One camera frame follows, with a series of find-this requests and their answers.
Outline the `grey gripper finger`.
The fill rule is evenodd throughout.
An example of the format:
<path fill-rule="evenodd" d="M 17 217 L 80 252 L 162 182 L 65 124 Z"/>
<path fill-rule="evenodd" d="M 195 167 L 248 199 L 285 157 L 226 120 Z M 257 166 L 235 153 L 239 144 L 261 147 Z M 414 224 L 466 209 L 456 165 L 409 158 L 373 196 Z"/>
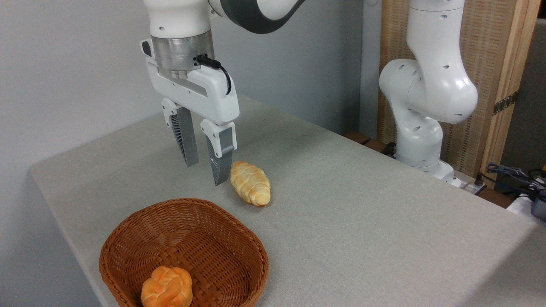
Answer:
<path fill-rule="evenodd" d="M 172 129 L 187 167 L 199 163 L 191 111 L 168 98 L 162 100 L 166 124 Z"/>
<path fill-rule="evenodd" d="M 215 186 L 226 182 L 232 169 L 232 154 L 237 149 L 235 123 L 217 125 L 203 119 L 201 130 L 206 135 L 211 170 Z"/>

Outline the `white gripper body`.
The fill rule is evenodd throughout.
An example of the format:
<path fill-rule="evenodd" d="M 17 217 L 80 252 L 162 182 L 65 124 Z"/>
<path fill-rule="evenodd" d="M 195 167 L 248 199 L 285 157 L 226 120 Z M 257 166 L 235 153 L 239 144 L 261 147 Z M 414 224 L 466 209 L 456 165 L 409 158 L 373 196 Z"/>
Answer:
<path fill-rule="evenodd" d="M 240 115 L 234 82 L 230 93 L 226 74 L 207 66 L 201 66 L 187 74 L 187 78 L 166 78 L 155 61 L 150 39 L 141 41 L 146 55 L 146 66 L 154 89 L 179 106 L 214 122 L 228 124 Z"/>

